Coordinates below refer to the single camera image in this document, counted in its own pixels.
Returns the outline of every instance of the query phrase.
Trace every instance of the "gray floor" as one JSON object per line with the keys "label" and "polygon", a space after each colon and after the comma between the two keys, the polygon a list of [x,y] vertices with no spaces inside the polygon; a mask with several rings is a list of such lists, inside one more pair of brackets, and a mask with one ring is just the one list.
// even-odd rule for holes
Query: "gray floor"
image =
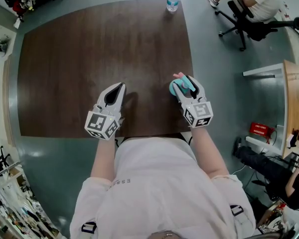
{"label": "gray floor", "polygon": [[[9,106],[12,133],[29,182],[43,208],[62,233],[68,227],[84,179],[89,176],[97,146],[94,139],[54,139],[20,136],[17,114],[17,72],[25,33],[64,14],[85,7],[119,0],[56,0],[25,18],[18,31],[11,58]],[[231,14],[227,0],[220,8]],[[242,167],[231,157],[236,136],[246,135],[250,123],[275,126],[281,122],[284,102],[281,84],[275,79],[253,80],[242,72],[276,63],[293,61],[289,41],[283,29],[262,42],[247,39],[248,49],[240,52],[240,38],[231,33],[220,39],[219,31],[231,26],[215,16],[206,0],[182,0],[192,54],[194,77],[205,88],[212,103],[214,118],[208,130],[223,155],[230,172]],[[238,173],[247,183],[251,169]],[[258,194],[252,186],[250,194]]]}

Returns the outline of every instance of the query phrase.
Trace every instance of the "wooden table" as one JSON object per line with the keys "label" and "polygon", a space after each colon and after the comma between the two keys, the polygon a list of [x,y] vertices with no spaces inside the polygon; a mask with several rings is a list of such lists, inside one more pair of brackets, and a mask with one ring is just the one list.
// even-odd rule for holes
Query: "wooden table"
{"label": "wooden table", "polygon": [[126,118],[117,136],[189,131],[169,93],[173,74],[193,75],[181,2],[130,0],[79,10],[27,33],[18,72],[21,135],[89,137],[99,94],[124,82]]}
{"label": "wooden table", "polygon": [[261,73],[271,73],[275,77],[282,77],[283,79],[285,93],[285,121],[282,126],[283,141],[280,147],[269,145],[249,136],[246,137],[246,141],[285,158],[294,150],[286,147],[286,139],[288,135],[292,134],[293,129],[299,129],[299,66],[285,60],[282,64],[246,71],[243,75],[247,77]]}

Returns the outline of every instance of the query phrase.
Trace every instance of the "black office chair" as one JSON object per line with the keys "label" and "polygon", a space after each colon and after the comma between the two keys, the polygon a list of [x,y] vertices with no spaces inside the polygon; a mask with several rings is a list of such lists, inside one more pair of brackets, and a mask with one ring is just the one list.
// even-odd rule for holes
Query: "black office chair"
{"label": "black office chair", "polygon": [[243,47],[239,48],[240,51],[244,51],[246,49],[246,42],[244,32],[247,33],[248,37],[255,40],[261,41],[262,39],[266,38],[267,34],[271,32],[277,32],[279,27],[289,26],[299,30],[299,17],[296,17],[294,20],[290,21],[271,21],[269,23],[263,22],[250,22],[246,19],[246,16],[253,18],[254,15],[245,6],[242,0],[238,0],[239,5],[242,7],[242,11],[240,11],[237,6],[235,5],[234,1],[229,1],[228,6],[234,13],[236,19],[228,16],[227,14],[223,13],[220,10],[215,11],[215,14],[221,14],[226,17],[230,22],[232,22],[235,26],[227,30],[226,32],[219,32],[218,36],[223,37],[225,34],[236,30],[237,34],[240,34],[241,41],[243,43]]}

